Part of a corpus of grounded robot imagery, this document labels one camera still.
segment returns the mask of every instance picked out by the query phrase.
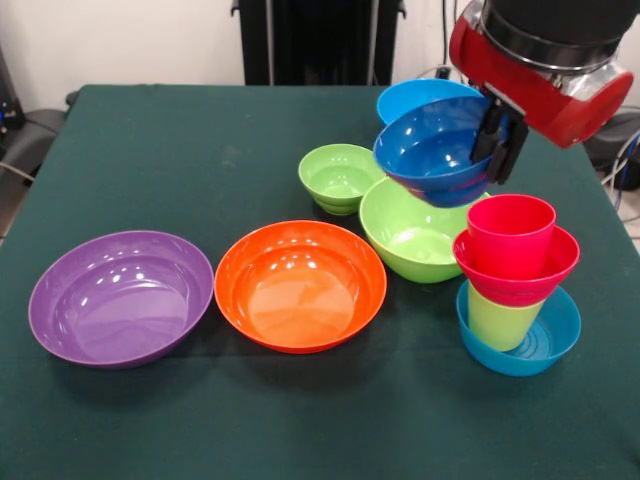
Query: stacked cups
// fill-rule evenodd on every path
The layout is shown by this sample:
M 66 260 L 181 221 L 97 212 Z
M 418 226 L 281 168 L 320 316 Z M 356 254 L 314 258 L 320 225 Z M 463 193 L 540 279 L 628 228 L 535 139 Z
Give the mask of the stacked cups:
M 578 242 L 542 199 L 496 195 L 474 204 L 454 254 L 470 280 L 469 329 L 498 351 L 524 340 L 545 300 L 578 262 Z

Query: blue bowl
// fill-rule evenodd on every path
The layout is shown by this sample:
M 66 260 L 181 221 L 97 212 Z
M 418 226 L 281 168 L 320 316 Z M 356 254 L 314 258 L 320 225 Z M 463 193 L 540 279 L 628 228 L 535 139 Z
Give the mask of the blue bowl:
M 484 97 L 464 97 L 416 108 L 382 130 L 374 158 L 387 175 L 435 207 L 470 203 L 489 186 L 491 157 L 470 160 L 488 105 Z
M 408 80 L 387 88 L 378 97 L 378 116 L 389 125 L 402 115 L 428 103 L 455 97 L 481 97 L 476 89 L 440 78 Z
M 569 294 L 558 287 L 542 306 L 520 345 L 508 352 L 494 350 L 469 329 L 468 289 L 467 280 L 456 299 L 462 342 L 473 358 L 495 372 L 512 377 L 541 373 L 571 350 L 580 337 L 578 307 Z

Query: light green cup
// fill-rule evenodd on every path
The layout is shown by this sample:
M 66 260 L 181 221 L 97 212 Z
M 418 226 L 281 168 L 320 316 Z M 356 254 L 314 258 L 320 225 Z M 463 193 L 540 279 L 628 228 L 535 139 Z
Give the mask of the light green cup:
M 494 350 L 506 352 L 522 343 L 544 300 L 528 307 L 506 307 L 486 299 L 469 284 L 469 328 Z
M 358 211 L 365 192 L 385 176 L 371 150 L 343 143 L 307 153 L 300 161 L 298 175 L 316 203 L 333 215 Z
M 362 199 L 360 222 L 391 270 L 412 282 L 437 283 L 461 273 L 452 247 L 470 206 L 437 208 L 384 178 Z

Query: large green bowl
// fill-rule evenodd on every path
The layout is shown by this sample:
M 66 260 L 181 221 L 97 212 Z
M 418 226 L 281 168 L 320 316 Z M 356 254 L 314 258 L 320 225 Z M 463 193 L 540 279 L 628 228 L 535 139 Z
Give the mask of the large green bowl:
M 371 150 L 349 144 L 324 145 L 307 153 L 298 175 L 316 203 L 333 215 L 357 212 L 365 192 L 385 176 Z
M 360 202 L 360 222 L 391 270 L 412 282 L 437 283 L 462 273 L 452 245 L 467 228 L 470 206 L 433 207 L 384 178 Z

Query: green tablecloth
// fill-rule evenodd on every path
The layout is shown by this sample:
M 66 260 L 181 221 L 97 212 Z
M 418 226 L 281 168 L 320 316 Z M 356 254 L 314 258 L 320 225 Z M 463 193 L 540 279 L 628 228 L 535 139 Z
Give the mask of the green tablecloth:
M 551 201 L 583 257 L 565 283 L 578 345 L 548 372 L 504 377 L 458 336 L 462 278 L 389 275 L 347 344 L 287 356 L 215 305 L 169 357 L 96 371 L 49 356 L 27 302 L 80 242 L 158 229 L 225 250 L 270 222 L 323 214 L 298 182 L 314 147 L 371 147 L 372 88 L 87 87 L 0 248 L 2 479 L 623 479 L 640 476 L 640 261 L 581 148 L 536 135 L 510 182 Z

